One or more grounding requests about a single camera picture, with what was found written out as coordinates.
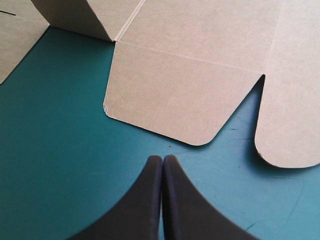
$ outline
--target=black rubber piece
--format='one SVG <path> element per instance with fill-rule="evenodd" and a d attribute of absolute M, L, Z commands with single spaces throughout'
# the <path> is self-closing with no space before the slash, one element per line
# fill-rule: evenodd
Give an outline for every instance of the black rubber piece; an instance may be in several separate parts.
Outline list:
<path fill-rule="evenodd" d="M 157 240 L 162 159 L 150 156 L 135 183 L 105 215 L 70 240 Z"/>
<path fill-rule="evenodd" d="M 173 155 L 162 171 L 165 240 L 256 240 L 218 212 L 193 186 Z"/>

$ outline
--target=table surface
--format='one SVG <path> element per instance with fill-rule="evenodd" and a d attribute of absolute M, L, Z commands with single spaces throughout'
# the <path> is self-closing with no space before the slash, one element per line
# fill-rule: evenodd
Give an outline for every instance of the table surface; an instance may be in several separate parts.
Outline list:
<path fill-rule="evenodd" d="M 263 82 L 213 141 L 190 146 L 105 115 L 113 51 L 113 43 L 51 27 L 0 85 L 2 240 L 79 232 L 126 193 L 149 155 L 169 154 L 253 235 L 319 239 L 320 168 L 276 168 L 256 151 Z"/>

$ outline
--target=cardboard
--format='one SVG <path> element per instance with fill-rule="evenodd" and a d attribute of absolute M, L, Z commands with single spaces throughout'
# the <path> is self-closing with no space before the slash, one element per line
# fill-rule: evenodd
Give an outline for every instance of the cardboard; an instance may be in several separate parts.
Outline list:
<path fill-rule="evenodd" d="M 2 84 L 46 31 L 48 23 L 28 0 L 0 0 L 0 10 Z"/>
<path fill-rule="evenodd" d="M 279 167 L 319 161 L 319 1 L 32 0 L 62 29 L 116 41 L 114 119 L 209 142 L 266 74 L 255 137 Z"/>
<path fill-rule="evenodd" d="M 255 145 L 272 165 L 320 162 L 320 2 L 284 1 L 274 34 Z"/>

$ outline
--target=black line mark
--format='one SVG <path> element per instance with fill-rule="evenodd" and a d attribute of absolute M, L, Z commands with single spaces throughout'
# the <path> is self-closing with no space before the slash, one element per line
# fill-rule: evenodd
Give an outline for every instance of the black line mark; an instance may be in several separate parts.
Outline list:
<path fill-rule="evenodd" d="M 0 13 L 4 13 L 4 14 L 9 14 L 9 15 L 15 16 L 15 14 L 14 14 L 14 13 L 7 12 L 7 11 L 2 11 L 2 10 L 0 10 Z"/>

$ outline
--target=cardboard flap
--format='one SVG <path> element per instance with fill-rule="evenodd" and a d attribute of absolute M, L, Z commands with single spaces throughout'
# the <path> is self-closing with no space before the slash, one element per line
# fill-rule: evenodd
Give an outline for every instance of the cardboard flap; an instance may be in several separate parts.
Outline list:
<path fill-rule="evenodd" d="M 32 0 L 54 27 L 116 41 L 144 0 Z"/>
<path fill-rule="evenodd" d="M 48 23 L 28 0 L 0 0 L 0 10 L 2 84 L 46 31 Z"/>
<path fill-rule="evenodd" d="M 111 118 L 198 146 L 212 140 L 260 77 L 118 42 L 104 108 Z"/>
<path fill-rule="evenodd" d="M 272 165 L 320 163 L 320 1 L 286 0 L 266 67 L 255 135 Z"/>
<path fill-rule="evenodd" d="M 32 2 L 54 27 L 110 40 L 87 0 L 32 0 Z"/>

